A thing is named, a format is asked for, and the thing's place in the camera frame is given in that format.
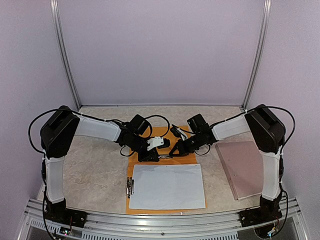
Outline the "white paper sheet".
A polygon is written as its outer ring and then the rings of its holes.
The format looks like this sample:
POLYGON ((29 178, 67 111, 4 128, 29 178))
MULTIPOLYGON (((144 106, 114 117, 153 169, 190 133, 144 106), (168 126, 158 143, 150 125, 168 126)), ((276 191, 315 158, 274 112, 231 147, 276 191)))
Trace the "white paper sheet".
POLYGON ((133 210, 205 209, 200 164, 135 165, 129 208, 133 210))

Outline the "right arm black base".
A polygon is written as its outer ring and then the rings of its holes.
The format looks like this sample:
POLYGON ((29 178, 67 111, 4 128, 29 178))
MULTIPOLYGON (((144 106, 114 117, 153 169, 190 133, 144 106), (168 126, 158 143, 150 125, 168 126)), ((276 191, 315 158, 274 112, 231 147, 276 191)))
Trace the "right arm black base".
POLYGON ((283 216, 280 209, 281 199, 281 194, 274 200, 260 196, 259 207, 246 208, 239 212, 241 226, 244 228, 280 219, 283 216))

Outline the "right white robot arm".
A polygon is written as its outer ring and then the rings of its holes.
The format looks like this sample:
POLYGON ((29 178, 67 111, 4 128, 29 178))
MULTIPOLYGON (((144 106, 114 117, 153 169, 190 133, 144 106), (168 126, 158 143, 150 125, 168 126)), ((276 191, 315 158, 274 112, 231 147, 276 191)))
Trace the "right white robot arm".
POLYGON ((285 145, 286 128, 272 112, 272 106, 260 104, 225 120, 208 124, 201 114, 188 119, 192 136, 179 139, 169 152, 171 157, 194 153, 199 148, 250 132, 263 165, 262 198, 274 201, 281 193, 281 153, 285 145))

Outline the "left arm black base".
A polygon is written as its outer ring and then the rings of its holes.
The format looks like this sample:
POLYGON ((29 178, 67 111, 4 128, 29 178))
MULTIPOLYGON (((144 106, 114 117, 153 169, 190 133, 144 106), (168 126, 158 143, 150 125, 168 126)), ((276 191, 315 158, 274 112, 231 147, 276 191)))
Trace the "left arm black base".
POLYGON ((46 220, 71 227, 84 228, 88 213, 82 210, 67 208, 65 198, 58 203, 52 203, 45 196, 44 203, 44 218, 46 220))

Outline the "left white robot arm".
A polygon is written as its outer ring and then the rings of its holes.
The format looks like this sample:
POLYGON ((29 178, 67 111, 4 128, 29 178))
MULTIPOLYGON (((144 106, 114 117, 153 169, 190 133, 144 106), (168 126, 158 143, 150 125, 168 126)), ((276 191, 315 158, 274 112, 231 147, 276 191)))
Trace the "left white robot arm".
POLYGON ((143 137, 150 123, 138 114, 129 122, 121 122, 81 114, 65 105, 52 113, 41 128, 40 137, 44 151, 46 197, 53 204, 49 212, 61 223, 70 218, 69 209, 61 204, 65 200, 63 168, 75 136, 103 139, 129 147, 138 154, 141 162, 159 160, 156 148, 164 144, 164 138, 143 137))

